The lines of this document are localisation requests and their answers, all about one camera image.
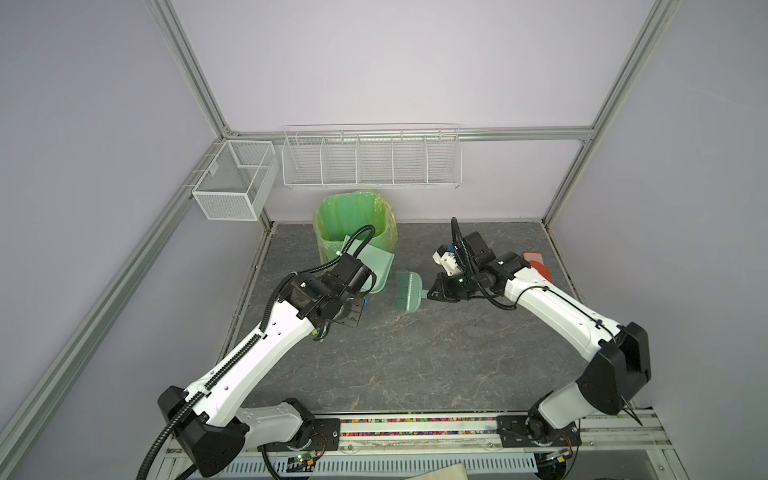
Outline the mint green hand brush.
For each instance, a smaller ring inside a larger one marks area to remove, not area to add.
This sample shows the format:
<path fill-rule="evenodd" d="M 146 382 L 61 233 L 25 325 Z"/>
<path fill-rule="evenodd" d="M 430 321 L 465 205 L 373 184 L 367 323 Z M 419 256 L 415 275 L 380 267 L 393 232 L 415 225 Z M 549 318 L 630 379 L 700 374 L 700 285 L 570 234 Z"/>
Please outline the mint green hand brush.
<path fill-rule="evenodd" d="M 403 313 L 416 312 L 428 296 L 422 277 L 413 271 L 398 271 L 395 277 L 395 287 L 395 305 Z"/>

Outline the mint green dustpan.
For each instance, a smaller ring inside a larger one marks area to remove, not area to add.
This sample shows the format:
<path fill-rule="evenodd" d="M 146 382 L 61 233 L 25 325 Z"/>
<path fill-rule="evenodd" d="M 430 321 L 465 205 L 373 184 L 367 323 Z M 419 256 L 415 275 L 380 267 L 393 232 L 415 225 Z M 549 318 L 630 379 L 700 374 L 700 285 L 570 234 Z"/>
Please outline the mint green dustpan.
<path fill-rule="evenodd" d="M 370 294 L 379 293 L 386 285 L 395 255 L 376 246 L 371 241 L 359 252 L 357 258 L 376 276 L 375 284 L 372 284 L 372 279 L 369 278 L 363 287 L 363 291 L 368 291 Z"/>

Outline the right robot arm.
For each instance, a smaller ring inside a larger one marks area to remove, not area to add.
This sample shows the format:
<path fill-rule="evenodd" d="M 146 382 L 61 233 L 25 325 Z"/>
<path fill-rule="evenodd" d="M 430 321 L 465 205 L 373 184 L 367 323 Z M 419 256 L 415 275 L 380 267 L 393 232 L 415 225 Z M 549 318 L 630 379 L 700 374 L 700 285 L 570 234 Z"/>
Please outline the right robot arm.
<path fill-rule="evenodd" d="M 496 254 L 479 232 L 462 233 L 458 219 L 451 220 L 450 229 L 450 243 L 433 255 L 443 270 L 427 299 L 485 300 L 502 311 L 525 309 L 587 363 L 576 380 L 545 394 L 529 409 L 523 422 L 525 436 L 536 445 L 548 445 L 584 417 L 628 410 L 652 378 L 646 330 L 635 322 L 620 324 L 583 305 L 523 256 Z"/>

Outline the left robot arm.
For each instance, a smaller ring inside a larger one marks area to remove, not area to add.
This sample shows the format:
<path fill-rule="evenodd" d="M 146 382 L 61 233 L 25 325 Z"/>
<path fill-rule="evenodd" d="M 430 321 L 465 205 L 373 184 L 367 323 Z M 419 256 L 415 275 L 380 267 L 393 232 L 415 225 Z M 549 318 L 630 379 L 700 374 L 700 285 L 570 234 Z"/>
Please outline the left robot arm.
<path fill-rule="evenodd" d="M 242 404 L 277 362 L 305 337 L 322 341 L 333 324 L 359 321 L 376 274 L 359 255 L 376 229 L 359 228 L 329 262 L 292 271 L 271 292 L 261 321 L 212 370 L 185 388 L 168 387 L 158 405 L 165 427 L 136 474 L 148 477 L 169 438 L 192 464 L 183 473 L 208 478 L 220 473 L 245 448 L 272 444 L 304 450 L 313 442 L 314 415 L 295 398 L 252 414 Z"/>

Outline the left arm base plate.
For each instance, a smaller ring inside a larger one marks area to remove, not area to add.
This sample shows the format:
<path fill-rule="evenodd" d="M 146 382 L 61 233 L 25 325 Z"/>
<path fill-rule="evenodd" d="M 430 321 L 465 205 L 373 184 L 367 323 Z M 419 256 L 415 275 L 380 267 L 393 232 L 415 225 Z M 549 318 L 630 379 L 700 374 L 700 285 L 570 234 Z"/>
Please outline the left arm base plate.
<path fill-rule="evenodd" d="M 340 440 L 341 420 L 321 417 L 302 425 L 288 442 L 271 442 L 265 449 L 268 452 L 337 451 Z"/>

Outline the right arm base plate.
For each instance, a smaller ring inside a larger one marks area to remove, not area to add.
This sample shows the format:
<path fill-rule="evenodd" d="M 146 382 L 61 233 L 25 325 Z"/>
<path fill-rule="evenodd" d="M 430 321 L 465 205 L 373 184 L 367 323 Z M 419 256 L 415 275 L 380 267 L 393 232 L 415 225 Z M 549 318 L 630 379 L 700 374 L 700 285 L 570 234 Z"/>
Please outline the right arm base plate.
<path fill-rule="evenodd" d="M 538 417 L 508 414 L 498 416 L 496 426 L 504 448 L 575 448 L 582 445 L 580 431 L 574 422 L 563 429 L 555 429 Z"/>

